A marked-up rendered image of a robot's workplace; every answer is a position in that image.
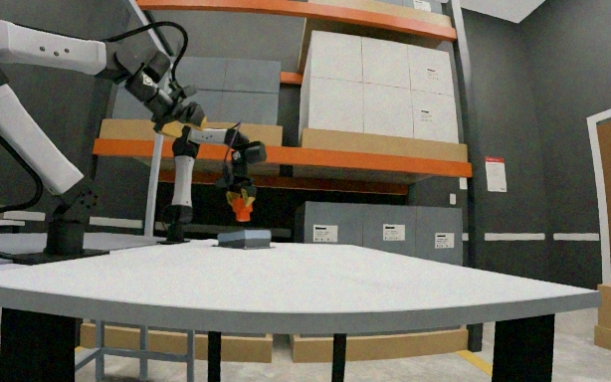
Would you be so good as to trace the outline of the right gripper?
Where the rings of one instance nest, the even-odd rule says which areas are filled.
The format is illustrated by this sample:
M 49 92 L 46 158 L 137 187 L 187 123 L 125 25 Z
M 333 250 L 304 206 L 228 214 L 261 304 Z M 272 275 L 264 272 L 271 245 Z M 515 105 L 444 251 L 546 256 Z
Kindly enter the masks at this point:
M 171 100 L 160 88 L 155 90 L 156 94 L 154 97 L 142 103 L 143 106 L 154 114 L 151 116 L 150 121 L 154 123 L 152 130 L 155 133 L 168 137 L 180 137 L 181 132 L 173 122 L 176 120 L 200 132 L 203 131 L 206 117 L 198 103 L 196 104 L 195 101 L 192 101 L 188 103 L 189 105 L 183 106 L 181 104 L 183 98 L 178 97 Z

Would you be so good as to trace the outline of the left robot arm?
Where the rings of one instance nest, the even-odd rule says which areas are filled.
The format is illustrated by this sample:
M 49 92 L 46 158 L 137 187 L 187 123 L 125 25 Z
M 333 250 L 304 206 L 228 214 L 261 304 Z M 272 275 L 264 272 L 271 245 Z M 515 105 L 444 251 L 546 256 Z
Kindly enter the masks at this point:
M 168 226 L 166 241 L 156 243 L 171 246 L 191 242 L 188 240 L 184 241 L 184 227 L 181 226 L 187 225 L 192 219 L 193 206 L 191 206 L 190 197 L 191 174 L 200 144 L 207 143 L 229 147 L 236 130 L 231 128 L 204 128 L 200 132 L 189 126 L 183 126 L 180 131 L 180 137 L 176 137 L 172 144 L 172 152 L 176 163 L 175 189 L 172 205 L 169 205 L 169 215 L 165 221 L 165 224 L 171 225 Z M 249 137 L 239 130 L 231 149 L 234 150 L 231 152 L 231 166 L 247 166 L 247 162 L 253 164 L 267 160 L 265 144 L 260 140 L 250 142 Z M 223 178 L 217 179 L 217 182 L 215 182 L 217 189 L 233 184 L 235 178 L 242 176 L 236 173 L 231 175 L 232 170 L 228 168 L 228 165 L 226 165 L 226 169 L 223 171 Z

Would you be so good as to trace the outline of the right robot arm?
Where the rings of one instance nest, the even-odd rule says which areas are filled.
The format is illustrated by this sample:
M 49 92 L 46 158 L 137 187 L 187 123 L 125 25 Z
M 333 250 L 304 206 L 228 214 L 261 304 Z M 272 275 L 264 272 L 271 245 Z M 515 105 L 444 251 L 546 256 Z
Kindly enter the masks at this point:
M 22 63 L 80 71 L 94 78 L 125 80 L 124 89 L 139 102 L 156 94 L 156 84 L 170 67 L 168 57 L 152 45 L 134 58 L 126 46 L 79 40 L 36 31 L 0 20 L 0 63 Z M 8 87 L 0 69 L 0 138 L 40 179 L 58 204 L 51 213 L 47 244 L 41 253 L 2 256 L 13 264 L 39 264 L 109 255 L 83 249 L 88 216 L 102 207 L 101 189 L 56 148 Z M 64 219 L 64 220 L 63 220 Z

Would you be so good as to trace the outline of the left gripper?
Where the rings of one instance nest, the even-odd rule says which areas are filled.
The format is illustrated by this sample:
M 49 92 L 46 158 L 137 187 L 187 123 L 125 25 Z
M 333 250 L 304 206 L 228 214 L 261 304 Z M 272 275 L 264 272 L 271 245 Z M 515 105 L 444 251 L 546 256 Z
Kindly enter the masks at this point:
M 256 182 L 256 180 L 253 177 L 247 176 L 248 167 L 245 165 L 233 166 L 232 174 L 234 173 L 242 174 L 242 176 L 235 178 L 233 180 L 234 183 L 229 185 L 228 188 L 225 188 L 226 191 L 224 193 L 225 193 L 227 202 L 231 206 L 233 206 L 232 200 L 240 198 L 241 191 L 242 191 L 245 206 L 249 207 L 252 204 L 252 202 L 256 199 L 257 189 L 255 185 L 252 185 L 252 183 Z

